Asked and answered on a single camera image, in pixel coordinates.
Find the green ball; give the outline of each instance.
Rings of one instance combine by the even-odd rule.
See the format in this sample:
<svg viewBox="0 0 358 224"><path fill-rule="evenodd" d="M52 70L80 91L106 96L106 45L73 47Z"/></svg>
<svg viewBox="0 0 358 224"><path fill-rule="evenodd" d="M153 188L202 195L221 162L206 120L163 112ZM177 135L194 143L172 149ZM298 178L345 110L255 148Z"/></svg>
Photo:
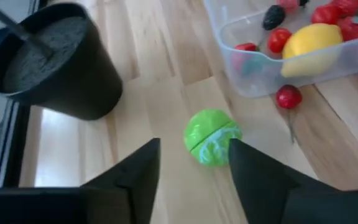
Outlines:
<svg viewBox="0 0 358 224"><path fill-rule="evenodd" d="M241 139L238 125L221 110L202 110L185 129L185 146L202 164L221 166L229 162L229 141Z"/></svg>

